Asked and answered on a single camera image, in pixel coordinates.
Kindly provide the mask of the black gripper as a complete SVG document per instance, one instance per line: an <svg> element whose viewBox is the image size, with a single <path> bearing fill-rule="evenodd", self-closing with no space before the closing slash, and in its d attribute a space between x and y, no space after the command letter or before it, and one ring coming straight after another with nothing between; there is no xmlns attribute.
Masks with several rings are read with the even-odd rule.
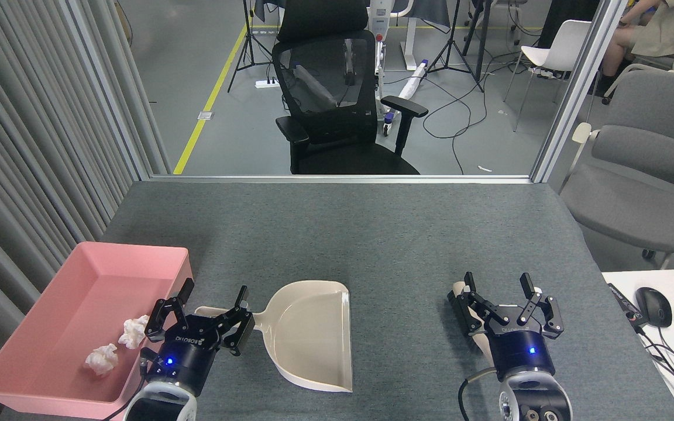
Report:
<svg viewBox="0 0 674 421"><path fill-rule="evenodd" d="M489 326L490 351L497 376L505 378L519 371L546 371L553 375L555 367L543 335L555 339L565 330L558 302L554 296L537 290L527 272L522 273L520 283L528 302L518 317L519 327ZM499 306L476 292L472 272L465 272L463 281L454 284L454 304L461 314L461 326L468 333L476 332L490 318L504 326L510 322ZM526 327L536 308L545 315L545 323L541 327Z"/></svg>
<svg viewBox="0 0 674 421"><path fill-rule="evenodd" d="M156 301L145 326L145 336L151 342L165 339L160 347L160 362L148 371L148 381L179 383L198 397L220 344L233 356L240 356L240 348L249 338L255 320L246 303L246 285L241 286L233 308L217 317L217 323L203 315L185 316L184 306L194 285L193 279L186 279L176 296ZM177 323L165 331L166 317L171 312Z"/></svg>

